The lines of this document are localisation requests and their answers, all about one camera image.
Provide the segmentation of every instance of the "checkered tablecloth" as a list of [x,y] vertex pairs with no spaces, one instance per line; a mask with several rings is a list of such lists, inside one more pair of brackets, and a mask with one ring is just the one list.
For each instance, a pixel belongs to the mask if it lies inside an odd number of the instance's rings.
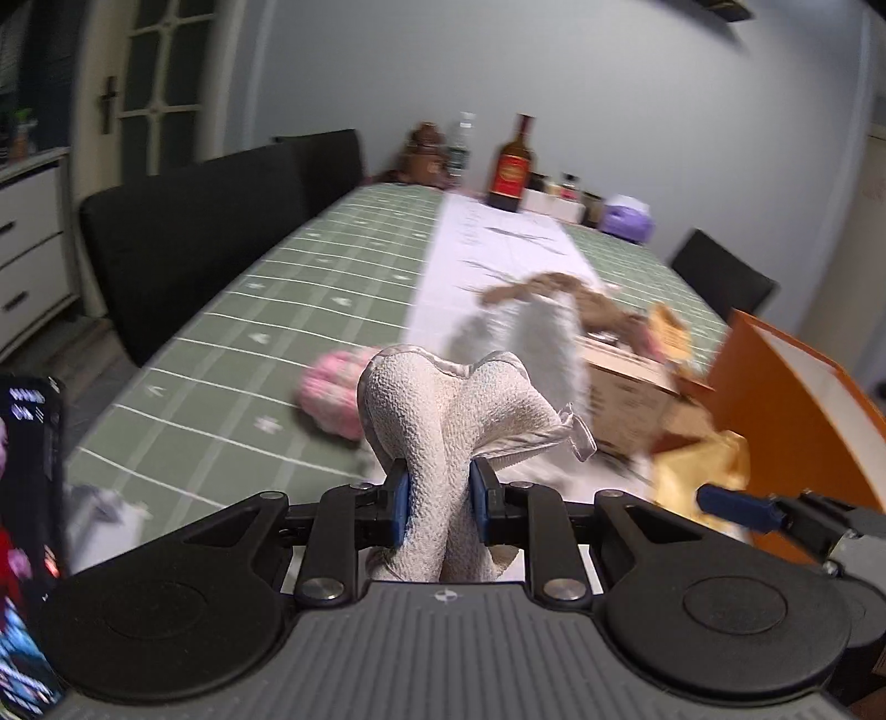
[[[147,541],[264,489],[312,502],[358,477],[354,445],[301,417],[294,389],[321,353],[399,339],[441,198],[364,187],[295,231],[142,370],[74,451],[68,481],[143,504]],[[567,231],[620,300],[681,313],[707,364],[724,327],[679,278],[642,248]]]

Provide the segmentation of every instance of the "phone screen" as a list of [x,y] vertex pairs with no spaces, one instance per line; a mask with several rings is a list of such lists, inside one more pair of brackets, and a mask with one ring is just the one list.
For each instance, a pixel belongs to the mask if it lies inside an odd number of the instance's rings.
[[54,380],[0,376],[1,717],[40,717],[62,696],[31,631],[64,571],[61,412]]

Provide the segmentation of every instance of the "white door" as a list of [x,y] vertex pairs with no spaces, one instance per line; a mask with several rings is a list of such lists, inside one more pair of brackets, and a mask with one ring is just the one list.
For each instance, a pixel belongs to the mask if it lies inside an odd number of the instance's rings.
[[[245,2],[91,0],[74,89],[74,208],[94,192],[221,154]],[[99,315],[80,246],[86,308]]]
[[855,374],[886,309],[886,140],[867,139],[855,199],[799,335]]

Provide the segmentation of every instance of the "floor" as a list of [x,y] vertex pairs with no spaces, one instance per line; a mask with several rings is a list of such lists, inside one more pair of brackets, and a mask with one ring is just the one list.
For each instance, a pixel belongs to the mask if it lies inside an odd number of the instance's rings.
[[138,368],[109,320],[61,316],[3,361],[5,370],[52,375],[65,388],[65,457],[77,446]]

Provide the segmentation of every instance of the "black chair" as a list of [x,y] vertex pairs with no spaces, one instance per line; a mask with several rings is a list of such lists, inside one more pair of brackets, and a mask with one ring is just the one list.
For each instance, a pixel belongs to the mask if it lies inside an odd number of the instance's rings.
[[274,141],[286,144],[295,153],[310,217],[321,214],[363,180],[360,138],[354,129],[278,136]]
[[306,220],[298,167],[282,145],[146,177],[80,206],[108,314],[138,365]]
[[671,260],[671,268],[728,322],[733,309],[753,315],[778,283],[757,272],[696,230]]

